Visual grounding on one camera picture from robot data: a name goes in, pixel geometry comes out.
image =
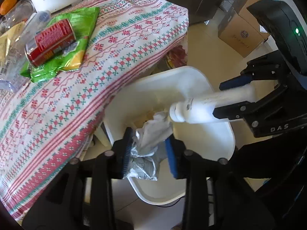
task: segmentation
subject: green plastic bag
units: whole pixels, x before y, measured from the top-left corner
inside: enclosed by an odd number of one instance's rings
[[[20,74],[31,78],[31,81],[36,83],[54,78],[58,71],[77,70],[82,63],[88,39],[96,25],[98,13],[98,7],[84,7],[54,17],[47,26],[49,27],[62,19],[69,19],[76,35],[76,41],[65,48],[62,54],[53,57],[39,67],[28,68],[30,63],[26,62]]]

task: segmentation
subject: tiled floor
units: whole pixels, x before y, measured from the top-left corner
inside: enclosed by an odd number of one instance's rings
[[[272,51],[267,44],[263,44],[247,58],[242,58],[217,37],[217,26],[223,16],[224,13],[219,10],[208,25],[193,25],[188,31],[188,64],[202,71],[215,90],[218,90],[220,82],[239,75],[247,61]],[[257,81],[255,86],[261,98],[273,89],[274,84],[271,81]],[[239,148],[261,140],[253,137],[244,122],[234,122],[232,127]],[[95,148],[88,150],[86,158],[94,158],[105,149],[98,143]],[[248,183],[256,190],[263,180],[248,180]],[[127,179],[113,181],[113,199],[116,218],[133,223],[138,230],[170,230],[182,218],[184,199],[170,208],[146,204],[138,199]]]

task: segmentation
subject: tablecloth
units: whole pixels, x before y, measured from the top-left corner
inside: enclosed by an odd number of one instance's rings
[[[92,6],[99,17],[79,70],[0,92],[0,198],[16,220],[82,151],[115,94],[188,29],[187,9],[165,0],[83,0],[65,11]]]

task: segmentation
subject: orange fruit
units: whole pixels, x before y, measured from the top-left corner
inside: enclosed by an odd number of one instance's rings
[[[4,0],[0,7],[0,14],[6,15],[8,11],[17,3],[17,0]]]

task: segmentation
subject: bottle cap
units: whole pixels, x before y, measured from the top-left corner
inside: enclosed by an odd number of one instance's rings
[[[173,103],[171,107],[169,108],[169,117],[174,122],[185,122],[184,117],[181,115],[180,111],[178,110],[180,102]]]

